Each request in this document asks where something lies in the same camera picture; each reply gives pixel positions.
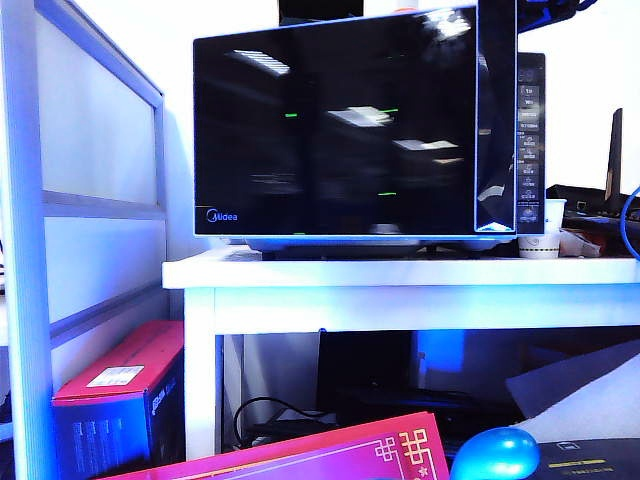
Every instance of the blue light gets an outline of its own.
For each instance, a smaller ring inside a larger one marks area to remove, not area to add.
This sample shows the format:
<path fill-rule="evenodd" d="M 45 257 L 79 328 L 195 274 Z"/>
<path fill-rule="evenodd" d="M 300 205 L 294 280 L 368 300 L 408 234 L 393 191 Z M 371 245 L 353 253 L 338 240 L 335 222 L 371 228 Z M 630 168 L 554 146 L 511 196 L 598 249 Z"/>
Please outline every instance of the blue light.
<path fill-rule="evenodd" d="M 464 330 L 421 330 L 416 332 L 418 352 L 424 353 L 420 375 L 429 370 L 460 372 L 464 362 Z"/>

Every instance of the table leg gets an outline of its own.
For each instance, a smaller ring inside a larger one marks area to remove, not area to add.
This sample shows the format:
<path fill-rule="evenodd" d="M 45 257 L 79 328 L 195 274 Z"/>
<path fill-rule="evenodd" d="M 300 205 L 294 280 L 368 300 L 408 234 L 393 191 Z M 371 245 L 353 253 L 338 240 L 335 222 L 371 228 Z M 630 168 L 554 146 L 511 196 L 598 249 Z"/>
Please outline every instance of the table leg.
<path fill-rule="evenodd" d="M 184 397 L 187 460 L 220 453 L 221 342 L 214 333 L 215 289 L 184 296 Z"/>

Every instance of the red envelope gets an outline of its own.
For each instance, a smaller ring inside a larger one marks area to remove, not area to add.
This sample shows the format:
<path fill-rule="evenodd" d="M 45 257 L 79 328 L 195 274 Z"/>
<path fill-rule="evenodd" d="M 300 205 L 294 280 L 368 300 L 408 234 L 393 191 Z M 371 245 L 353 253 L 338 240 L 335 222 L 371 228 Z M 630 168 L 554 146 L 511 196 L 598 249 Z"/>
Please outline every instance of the red envelope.
<path fill-rule="evenodd" d="M 109 478 L 448 480 L 449 471 L 435 418 L 423 412 Z"/>

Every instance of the microwave control panel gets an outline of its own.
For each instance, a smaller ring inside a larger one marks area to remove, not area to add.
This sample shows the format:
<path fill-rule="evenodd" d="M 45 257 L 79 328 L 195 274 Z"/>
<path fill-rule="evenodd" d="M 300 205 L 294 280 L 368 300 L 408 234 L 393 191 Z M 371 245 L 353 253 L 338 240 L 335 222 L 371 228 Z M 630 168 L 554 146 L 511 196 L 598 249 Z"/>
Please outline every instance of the microwave control panel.
<path fill-rule="evenodd" d="M 544 232 L 545 57 L 518 53 L 516 221 L 519 234 Z"/>

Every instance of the black microwave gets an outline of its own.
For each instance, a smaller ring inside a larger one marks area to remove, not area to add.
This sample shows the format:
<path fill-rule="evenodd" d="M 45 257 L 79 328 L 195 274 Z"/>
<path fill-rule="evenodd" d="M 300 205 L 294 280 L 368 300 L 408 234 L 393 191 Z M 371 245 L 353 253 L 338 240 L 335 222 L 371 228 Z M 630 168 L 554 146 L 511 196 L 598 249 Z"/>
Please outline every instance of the black microwave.
<path fill-rule="evenodd" d="M 263 250 L 542 233 L 543 86 L 535 61 L 518 76 L 515 3 L 196 39 L 195 233 Z"/>

